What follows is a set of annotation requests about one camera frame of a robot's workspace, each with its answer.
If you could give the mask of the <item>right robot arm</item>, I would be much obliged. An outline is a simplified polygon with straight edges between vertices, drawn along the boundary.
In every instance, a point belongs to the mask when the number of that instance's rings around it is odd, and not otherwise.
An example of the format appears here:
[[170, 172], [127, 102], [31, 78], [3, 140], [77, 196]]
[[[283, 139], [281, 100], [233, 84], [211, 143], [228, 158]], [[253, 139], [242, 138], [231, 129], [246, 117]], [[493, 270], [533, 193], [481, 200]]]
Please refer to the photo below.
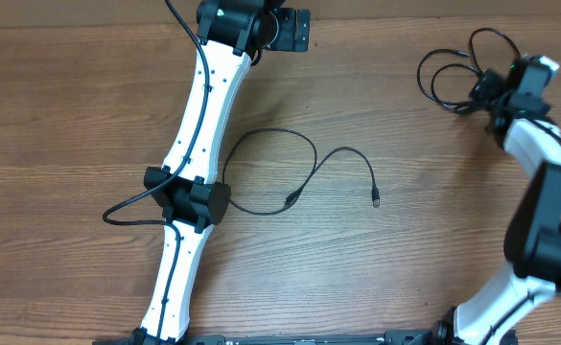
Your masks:
[[561, 294], [561, 133], [543, 99], [558, 68], [545, 56], [518, 57], [506, 77], [487, 70], [471, 90], [471, 108], [488, 111], [488, 131], [530, 182], [506, 230], [503, 266], [416, 342], [514, 344], [513, 327]]

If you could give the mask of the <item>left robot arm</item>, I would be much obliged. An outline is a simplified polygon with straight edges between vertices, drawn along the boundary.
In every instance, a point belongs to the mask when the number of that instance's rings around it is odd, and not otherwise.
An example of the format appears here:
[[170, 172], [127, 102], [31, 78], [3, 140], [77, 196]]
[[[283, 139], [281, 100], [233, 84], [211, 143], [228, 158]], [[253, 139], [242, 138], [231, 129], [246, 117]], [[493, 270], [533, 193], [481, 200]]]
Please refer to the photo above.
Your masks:
[[223, 134], [240, 86], [264, 50], [303, 53], [311, 13], [280, 1], [203, 1], [197, 10], [196, 68], [180, 128], [144, 184], [162, 209], [164, 245], [150, 306], [131, 344], [178, 344], [203, 248], [228, 207], [218, 181]]

